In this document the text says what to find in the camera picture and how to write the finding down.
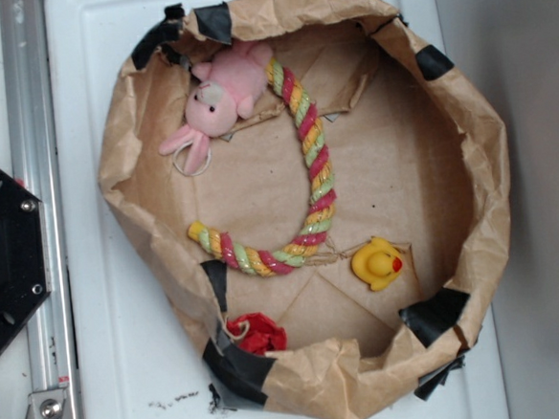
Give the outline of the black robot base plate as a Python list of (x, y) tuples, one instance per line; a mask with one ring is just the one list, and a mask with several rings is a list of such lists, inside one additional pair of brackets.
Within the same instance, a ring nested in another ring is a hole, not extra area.
[(0, 169), (0, 356), (50, 294), (41, 207)]

